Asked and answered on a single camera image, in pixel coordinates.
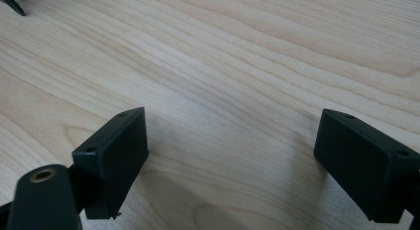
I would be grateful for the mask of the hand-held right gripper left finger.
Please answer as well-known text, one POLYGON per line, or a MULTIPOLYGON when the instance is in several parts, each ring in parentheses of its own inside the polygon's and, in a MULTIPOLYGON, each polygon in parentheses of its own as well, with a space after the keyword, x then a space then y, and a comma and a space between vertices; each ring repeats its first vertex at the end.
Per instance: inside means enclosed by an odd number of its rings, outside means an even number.
POLYGON ((89 219, 117 217, 148 156, 145 109, 114 116, 72 152, 76 208, 89 219))

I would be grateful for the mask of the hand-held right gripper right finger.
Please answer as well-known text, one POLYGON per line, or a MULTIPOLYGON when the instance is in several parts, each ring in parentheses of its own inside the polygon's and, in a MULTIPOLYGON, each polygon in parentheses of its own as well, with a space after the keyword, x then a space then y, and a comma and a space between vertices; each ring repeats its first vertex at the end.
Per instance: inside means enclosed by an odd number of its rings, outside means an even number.
POLYGON ((314 156, 366 215, 397 223, 405 211, 420 223, 420 154, 343 112, 325 109, 314 156))

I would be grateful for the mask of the black slender object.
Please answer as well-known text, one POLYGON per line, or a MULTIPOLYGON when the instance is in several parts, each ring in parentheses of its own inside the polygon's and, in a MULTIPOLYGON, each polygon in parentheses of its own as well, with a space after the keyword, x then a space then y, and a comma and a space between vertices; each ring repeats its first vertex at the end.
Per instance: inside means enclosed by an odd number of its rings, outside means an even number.
POLYGON ((21 16, 25 16, 26 13, 23 8, 15 0, 3 0, 13 11, 21 16))

